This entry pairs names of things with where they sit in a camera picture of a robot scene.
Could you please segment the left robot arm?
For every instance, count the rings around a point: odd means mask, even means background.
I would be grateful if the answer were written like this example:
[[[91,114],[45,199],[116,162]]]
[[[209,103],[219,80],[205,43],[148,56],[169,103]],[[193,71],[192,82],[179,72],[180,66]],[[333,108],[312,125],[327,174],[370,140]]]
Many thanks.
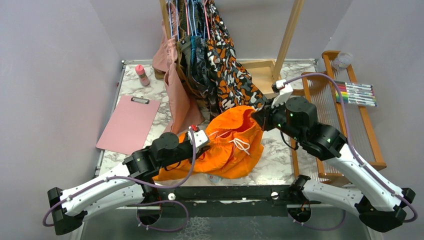
[[[203,130],[192,128],[182,140],[172,132],[165,132],[151,145],[133,152],[108,172],[81,185],[61,189],[54,187],[47,192],[50,205],[43,217],[45,227],[52,226],[55,234],[65,235],[78,229],[84,221],[105,211],[143,203],[152,205],[158,197],[153,177],[160,169],[179,166],[184,160],[195,161],[210,139]]]

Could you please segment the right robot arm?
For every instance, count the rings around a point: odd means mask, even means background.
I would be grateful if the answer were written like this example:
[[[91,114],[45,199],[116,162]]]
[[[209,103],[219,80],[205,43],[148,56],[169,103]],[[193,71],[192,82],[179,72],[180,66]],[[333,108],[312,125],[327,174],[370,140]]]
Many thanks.
[[[278,129],[308,154],[338,169],[355,185],[350,190],[299,175],[289,186],[292,202],[332,205],[381,233],[408,222],[405,207],[412,204],[415,192],[390,183],[350,146],[337,128],[320,123],[316,106],[306,98],[292,97],[279,106],[269,100],[251,116],[262,130]]]

